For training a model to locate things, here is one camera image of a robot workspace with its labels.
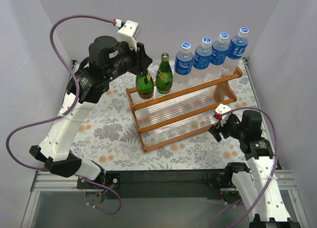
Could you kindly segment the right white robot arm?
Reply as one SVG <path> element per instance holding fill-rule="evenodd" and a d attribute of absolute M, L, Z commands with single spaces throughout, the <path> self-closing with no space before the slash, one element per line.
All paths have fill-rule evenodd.
<path fill-rule="evenodd" d="M 220 104 L 213 117 L 217 123 L 209 132 L 217 142 L 232 137 L 239 141 L 245 155 L 245 163 L 228 163 L 225 167 L 224 181 L 230 187 L 236 187 L 246 213 L 236 222 L 235 227 L 245 218 L 249 218 L 251 228 L 299 228 L 299 222 L 292 220 L 280 194 L 275 170 L 278 162 L 277 149 L 262 136 L 261 109 L 243 107 L 242 118 L 238 118 L 229 106 Z"/>

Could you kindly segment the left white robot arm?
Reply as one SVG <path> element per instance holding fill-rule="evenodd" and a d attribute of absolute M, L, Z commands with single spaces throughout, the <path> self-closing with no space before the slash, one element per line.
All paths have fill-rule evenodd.
<path fill-rule="evenodd" d="M 76 78 L 67 85 L 59 119 L 29 153 L 52 174 L 85 177 L 92 187 L 101 188 L 106 181 L 105 170 L 74 155 L 71 144 L 86 116 L 109 90 L 110 82 L 127 72 L 145 76 L 152 62 L 143 43 L 137 42 L 136 49 L 131 49 L 127 42 L 119 42 L 114 37 L 97 37 L 89 45 L 88 57 L 75 72 Z"/>

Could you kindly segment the green glass bottle edge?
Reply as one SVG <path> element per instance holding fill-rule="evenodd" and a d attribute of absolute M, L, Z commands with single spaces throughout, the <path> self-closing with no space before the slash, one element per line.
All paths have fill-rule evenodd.
<path fill-rule="evenodd" d="M 136 76 L 136 89 L 141 99 L 150 99 L 154 95 L 154 81 L 148 72 Z"/>

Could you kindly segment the green glass bottle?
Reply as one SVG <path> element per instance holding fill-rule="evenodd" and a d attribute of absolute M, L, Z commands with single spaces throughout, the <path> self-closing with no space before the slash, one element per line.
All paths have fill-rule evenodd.
<path fill-rule="evenodd" d="M 160 94 L 167 94 L 173 85 L 173 73 L 169 64 L 169 54 L 161 55 L 161 62 L 156 73 L 156 88 Z"/>

